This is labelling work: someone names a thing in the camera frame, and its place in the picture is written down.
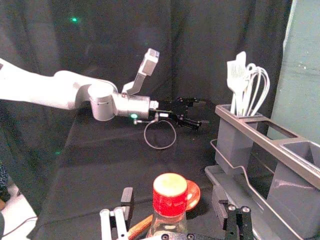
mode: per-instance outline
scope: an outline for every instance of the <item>metal screw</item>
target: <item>metal screw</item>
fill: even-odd
[[[195,239],[195,235],[193,235],[193,234],[188,234],[188,235],[186,236],[186,238],[187,238],[188,240],[194,240],[194,239]]]
[[[242,212],[244,212],[244,213],[250,213],[250,208],[248,208],[247,206],[244,206],[243,208],[242,208]]]
[[[229,205],[229,206],[228,206],[228,209],[229,209],[230,211],[234,211],[234,210],[236,210],[236,207],[233,206],[233,205]]]
[[[168,240],[168,239],[169,239],[169,235],[168,235],[168,234],[163,234],[163,235],[161,236],[161,239],[162,239],[162,240]]]

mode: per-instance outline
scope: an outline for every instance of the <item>dish rack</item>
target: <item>dish rack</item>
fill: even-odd
[[[218,165],[206,167],[209,179],[223,187],[232,204],[251,208],[256,239],[320,239],[320,145],[260,113],[237,117],[230,113],[230,107],[215,108],[220,125],[218,138],[211,145]],[[261,133],[261,124],[281,137],[272,139],[270,134]],[[254,145],[264,153],[256,156]],[[273,167],[269,167],[268,158],[275,160]],[[250,181],[252,172],[256,176],[265,172],[257,167],[258,162],[273,175],[265,196]]]

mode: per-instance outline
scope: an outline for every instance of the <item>black backdrop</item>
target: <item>black backdrop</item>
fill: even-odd
[[[259,112],[270,117],[290,7],[290,0],[2,0],[0,57],[42,75],[111,80],[121,90],[154,48],[160,62],[141,95],[226,104],[226,62],[246,51],[247,62],[269,74]],[[0,110],[1,160],[38,214],[76,112],[4,100]]]

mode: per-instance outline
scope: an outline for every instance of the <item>black table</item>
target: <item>black table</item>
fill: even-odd
[[[79,110],[67,143],[57,160],[55,177],[29,237],[33,240],[101,239],[101,209],[120,204],[123,188],[134,189],[131,226],[153,212],[152,183],[166,172],[175,172],[196,182],[201,189],[198,206],[187,213],[189,232],[223,239],[211,204],[212,184],[205,167],[213,165],[209,141],[217,136],[219,118],[215,106],[190,109],[189,117],[208,120],[198,131],[177,127],[176,143],[166,150],[147,146],[145,124],[130,118],[94,120],[90,107]],[[170,143],[173,133],[159,125],[150,127],[150,140]]]

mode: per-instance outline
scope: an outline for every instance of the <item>gray utensil caddy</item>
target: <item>gray utensil caddy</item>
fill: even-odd
[[[254,142],[272,154],[278,164],[266,202],[302,238],[320,234],[320,146],[259,113],[254,117],[237,117],[230,113],[230,105],[217,105],[215,113],[221,117],[216,146],[220,153],[234,167],[245,169]],[[284,139],[272,140],[258,132],[259,122],[285,135]],[[215,161],[227,175],[243,173],[241,169],[232,169],[217,152]],[[280,239],[296,239],[281,222],[274,221],[268,208],[263,215]]]

